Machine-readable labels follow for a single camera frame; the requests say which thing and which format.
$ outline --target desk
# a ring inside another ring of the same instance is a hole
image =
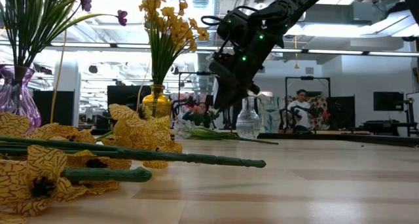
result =
[[[320,140],[180,142],[186,153],[265,159],[267,167],[174,162],[153,170],[147,183],[53,203],[29,224],[419,223],[417,149]]]

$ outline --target purple glass vase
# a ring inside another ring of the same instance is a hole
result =
[[[31,122],[29,130],[41,125],[41,114],[27,89],[27,84],[31,80],[35,70],[28,67],[20,67],[25,73],[21,81],[16,81],[14,77],[14,66],[0,64],[0,73],[5,80],[5,84],[0,90],[0,113],[9,112],[15,115],[24,115]]]

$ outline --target man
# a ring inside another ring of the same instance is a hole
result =
[[[296,112],[294,113],[295,116],[288,112],[289,118],[295,117],[297,122],[295,126],[303,126],[309,130],[311,127],[309,118],[312,118],[312,115],[307,112],[310,109],[310,104],[306,102],[306,97],[307,91],[303,89],[297,91],[297,100],[291,102],[287,109]]]

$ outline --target white column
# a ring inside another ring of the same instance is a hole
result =
[[[57,58],[54,71],[54,87],[58,78],[58,69],[60,67],[61,53]],[[64,53],[63,64],[60,74],[60,82],[58,83],[58,91],[73,91],[74,104],[73,104],[73,126],[79,126],[79,106],[81,95],[81,71],[79,62],[77,61],[77,53],[66,52]]]

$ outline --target clear glass vase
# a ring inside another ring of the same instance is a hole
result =
[[[0,65],[0,74],[5,80],[0,90],[0,113],[9,112],[15,115],[27,116],[31,123],[27,132],[30,132],[41,125],[41,114],[27,89],[27,84],[35,70],[28,67],[20,67],[25,74],[21,81],[16,81],[14,68],[12,65]]]
[[[238,136],[255,140],[261,130],[261,122],[255,111],[255,98],[247,97],[242,100],[242,110],[237,117],[236,131]]]

